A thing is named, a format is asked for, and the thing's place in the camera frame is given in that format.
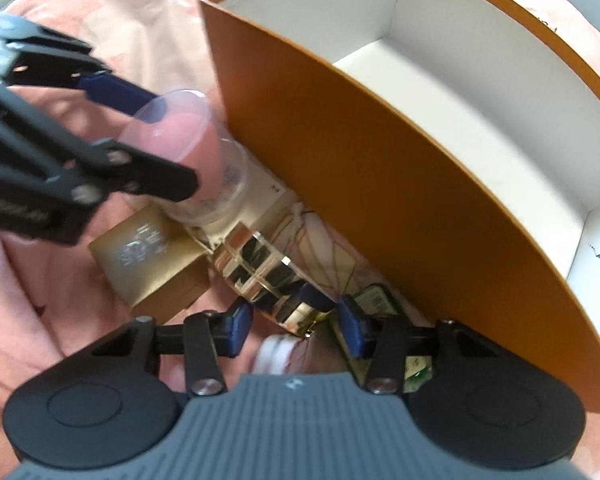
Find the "open box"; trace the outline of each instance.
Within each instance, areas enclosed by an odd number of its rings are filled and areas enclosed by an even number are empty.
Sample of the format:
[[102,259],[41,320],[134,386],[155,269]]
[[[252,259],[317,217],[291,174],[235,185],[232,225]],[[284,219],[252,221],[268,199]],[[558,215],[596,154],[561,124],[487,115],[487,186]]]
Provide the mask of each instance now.
[[600,412],[600,78],[555,31],[512,0],[202,10],[238,140],[425,316]]

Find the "pink tablecloth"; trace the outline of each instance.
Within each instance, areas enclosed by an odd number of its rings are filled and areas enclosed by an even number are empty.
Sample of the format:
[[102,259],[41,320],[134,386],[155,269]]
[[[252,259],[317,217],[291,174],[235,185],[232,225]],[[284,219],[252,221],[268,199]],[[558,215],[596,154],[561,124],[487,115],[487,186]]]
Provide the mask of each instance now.
[[[554,28],[600,74],[600,34],[573,6],[565,0],[517,1]],[[217,95],[196,0],[17,0],[8,10],[90,41],[97,46],[97,57],[155,92],[197,88],[212,99]],[[88,139],[117,137],[126,122],[70,91],[26,89],[22,94]],[[10,391],[27,378],[128,319],[87,244],[129,213],[114,196],[74,248],[0,235],[0,414]],[[221,308],[231,297],[216,283],[193,309]],[[257,323],[240,358],[224,364],[229,382],[235,383],[250,368],[268,333],[270,326]],[[166,363],[162,378],[175,388],[182,386],[177,360]],[[589,416],[574,460],[600,479],[600,415]],[[0,478],[16,464],[0,426]]]

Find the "gold box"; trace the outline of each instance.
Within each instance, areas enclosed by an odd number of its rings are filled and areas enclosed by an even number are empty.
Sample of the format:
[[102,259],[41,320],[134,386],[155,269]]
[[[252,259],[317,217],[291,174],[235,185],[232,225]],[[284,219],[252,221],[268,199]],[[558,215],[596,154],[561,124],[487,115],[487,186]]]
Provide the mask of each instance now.
[[89,244],[109,283],[134,316],[163,324],[209,288],[206,249],[157,205]]

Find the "transparent container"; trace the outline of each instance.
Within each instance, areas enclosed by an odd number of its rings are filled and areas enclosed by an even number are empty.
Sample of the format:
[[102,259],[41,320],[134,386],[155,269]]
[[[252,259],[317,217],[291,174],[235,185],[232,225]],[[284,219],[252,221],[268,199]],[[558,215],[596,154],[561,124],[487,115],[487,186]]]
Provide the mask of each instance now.
[[246,150],[214,120],[201,92],[177,90],[155,98],[134,116],[119,140],[198,173],[200,187],[190,198],[169,202],[126,195],[134,209],[154,200],[174,220],[205,226],[230,214],[246,194]]

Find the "black circular motor housing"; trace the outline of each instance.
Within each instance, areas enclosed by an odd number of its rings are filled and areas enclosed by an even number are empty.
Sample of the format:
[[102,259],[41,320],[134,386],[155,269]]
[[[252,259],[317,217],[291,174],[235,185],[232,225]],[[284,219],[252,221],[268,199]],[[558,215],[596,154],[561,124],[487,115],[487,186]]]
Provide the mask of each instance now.
[[[174,393],[146,368],[148,331],[114,334],[18,388],[2,423],[21,460],[65,470],[125,462],[160,442],[180,414]],[[144,345],[136,345],[144,339]]]
[[469,462],[506,470],[573,453],[585,423],[573,390],[461,324],[436,328],[440,366],[407,401],[429,439]]

